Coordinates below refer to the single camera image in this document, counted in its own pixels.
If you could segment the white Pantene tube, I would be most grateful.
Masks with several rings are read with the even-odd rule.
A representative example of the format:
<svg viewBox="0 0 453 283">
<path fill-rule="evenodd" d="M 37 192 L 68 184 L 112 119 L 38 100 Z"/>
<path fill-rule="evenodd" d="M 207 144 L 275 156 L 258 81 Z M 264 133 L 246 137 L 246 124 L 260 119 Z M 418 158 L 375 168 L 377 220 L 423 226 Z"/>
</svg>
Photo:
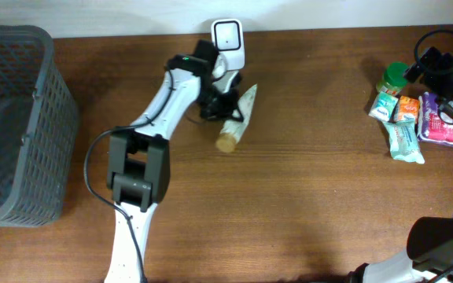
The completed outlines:
<svg viewBox="0 0 453 283">
<path fill-rule="evenodd" d="M 238 110 L 228 119 L 215 142 L 216 148 L 223 153 L 232 153 L 249 125 L 258 85 L 251 86 L 238 100 Z"/>
</svg>

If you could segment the green lid glass jar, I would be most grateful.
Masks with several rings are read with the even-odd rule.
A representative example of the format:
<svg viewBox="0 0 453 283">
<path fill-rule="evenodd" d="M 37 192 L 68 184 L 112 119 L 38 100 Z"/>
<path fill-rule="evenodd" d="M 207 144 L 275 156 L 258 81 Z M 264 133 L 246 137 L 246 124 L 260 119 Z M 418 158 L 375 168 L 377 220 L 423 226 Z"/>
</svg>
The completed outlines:
<svg viewBox="0 0 453 283">
<path fill-rule="evenodd" d="M 384 71 L 381 80 L 376 85 L 377 92 L 383 92 L 392 96 L 398 95 L 408 84 L 403 77 L 409 66 L 403 62 L 393 62 Z"/>
</svg>

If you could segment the red purple pad package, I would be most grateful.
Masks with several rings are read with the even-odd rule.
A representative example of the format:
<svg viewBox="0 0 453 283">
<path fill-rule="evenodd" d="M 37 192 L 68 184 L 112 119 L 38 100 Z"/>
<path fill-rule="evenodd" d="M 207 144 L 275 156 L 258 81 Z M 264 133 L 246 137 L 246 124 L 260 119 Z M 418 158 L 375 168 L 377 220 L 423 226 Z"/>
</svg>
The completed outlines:
<svg viewBox="0 0 453 283">
<path fill-rule="evenodd" d="M 453 147 L 453 125 L 447 123 L 450 119 L 446 115 L 440 118 L 436 95 L 425 92 L 418 100 L 418 140 Z"/>
</svg>

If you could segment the orange tissue pack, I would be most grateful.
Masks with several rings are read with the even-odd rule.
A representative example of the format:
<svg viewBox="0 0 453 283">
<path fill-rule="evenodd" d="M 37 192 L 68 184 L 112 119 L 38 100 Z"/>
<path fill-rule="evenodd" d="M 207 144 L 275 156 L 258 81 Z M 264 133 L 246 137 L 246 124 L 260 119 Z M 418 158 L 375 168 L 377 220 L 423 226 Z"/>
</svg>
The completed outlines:
<svg viewBox="0 0 453 283">
<path fill-rule="evenodd" d="M 401 96 L 396 105 L 393 120 L 395 122 L 416 121 L 418 119 L 419 108 L 420 102 L 418 99 Z"/>
</svg>

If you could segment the teal tissue pack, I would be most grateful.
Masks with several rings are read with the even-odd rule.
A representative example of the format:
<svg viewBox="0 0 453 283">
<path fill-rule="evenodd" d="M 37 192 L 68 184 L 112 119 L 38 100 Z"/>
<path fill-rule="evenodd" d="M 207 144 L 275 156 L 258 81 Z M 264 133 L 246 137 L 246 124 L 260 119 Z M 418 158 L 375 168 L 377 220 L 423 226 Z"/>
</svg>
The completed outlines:
<svg viewBox="0 0 453 283">
<path fill-rule="evenodd" d="M 369 116 L 382 122 L 388 122 L 391 119 L 398 100 L 397 97 L 380 92 L 370 108 Z"/>
</svg>

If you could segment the mint green wipes pack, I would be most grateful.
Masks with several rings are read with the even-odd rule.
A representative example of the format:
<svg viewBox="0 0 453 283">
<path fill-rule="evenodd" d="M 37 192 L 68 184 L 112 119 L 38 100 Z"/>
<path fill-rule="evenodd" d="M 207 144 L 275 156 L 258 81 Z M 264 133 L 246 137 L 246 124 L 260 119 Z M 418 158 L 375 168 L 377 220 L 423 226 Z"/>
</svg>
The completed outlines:
<svg viewBox="0 0 453 283">
<path fill-rule="evenodd" d="M 410 119 L 397 123 L 382 123 L 389 135 L 389 151 L 394 160 L 424 164 L 425 159 L 418 144 L 415 121 Z"/>
</svg>

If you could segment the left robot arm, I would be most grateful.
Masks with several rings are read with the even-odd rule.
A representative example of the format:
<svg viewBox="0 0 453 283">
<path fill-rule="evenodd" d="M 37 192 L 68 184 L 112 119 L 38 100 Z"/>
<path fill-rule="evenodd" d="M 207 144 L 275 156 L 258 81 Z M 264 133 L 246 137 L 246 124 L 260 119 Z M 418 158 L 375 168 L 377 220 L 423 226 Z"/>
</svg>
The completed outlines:
<svg viewBox="0 0 453 283">
<path fill-rule="evenodd" d="M 145 282 L 145 248 L 157 205 L 168 190 L 170 139 L 186 110 L 200 108 L 205 121 L 242 122 L 237 73 L 221 67 L 219 47 L 199 40 L 191 54 L 164 66 L 164 80 L 147 109 L 129 126 L 109 133 L 107 186 L 116 209 L 116 228 L 107 282 Z"/>
</svg>

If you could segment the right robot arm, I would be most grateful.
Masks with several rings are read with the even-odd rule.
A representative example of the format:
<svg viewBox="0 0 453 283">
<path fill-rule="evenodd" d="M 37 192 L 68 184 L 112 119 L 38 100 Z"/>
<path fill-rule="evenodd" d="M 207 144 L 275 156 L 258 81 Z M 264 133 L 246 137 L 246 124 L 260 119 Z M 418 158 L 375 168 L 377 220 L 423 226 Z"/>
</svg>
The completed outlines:
<svg viewBox="0 0 453 283">
<path fill-rule="evenodd" d="M 453 145 L 453 56 L 431 46 L 414 63 L 390 64 L 377 84 L 370 116 L 389 134 L 393 159 L 422 164 L 419 143 Z M 347 282 L 453 282 L 453 215 L 421 217 L 406 248 L 381 263 L 364 263 Z"/>
</svg>

